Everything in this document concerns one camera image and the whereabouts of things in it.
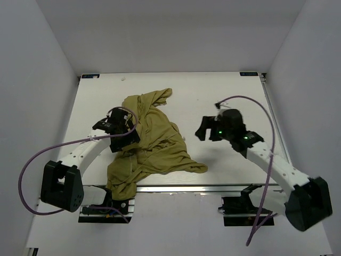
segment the olive green cloth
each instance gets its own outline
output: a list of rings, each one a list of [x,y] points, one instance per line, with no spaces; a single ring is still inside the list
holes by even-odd
[[[136,130],[141,138],[117,153],[108,166],[107,188],[112,199],[125,200],[136,194],[136,183],[153,173],[188,171],[204,173],[207,166],[187,154],[187,148],[176,124],[157,108],[165,105],[172,89],[129,96],[122,103],[139,118]]]

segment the wall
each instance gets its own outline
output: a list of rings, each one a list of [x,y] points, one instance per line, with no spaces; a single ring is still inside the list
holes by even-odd
[[[294,164],[327,180],[334,214],[323,224],[341,255],[341,2],[308,0],[268,74]]]
[[[81,73],[267,71],[305,0],[37,0]]]
[[[77,88],[74,71],[34,0],[0,4],[1,255],[21,255],[33,215],[21,205],[19,172],[35,152],[61,140]],[[24,176],[35,207],[46,153]]]

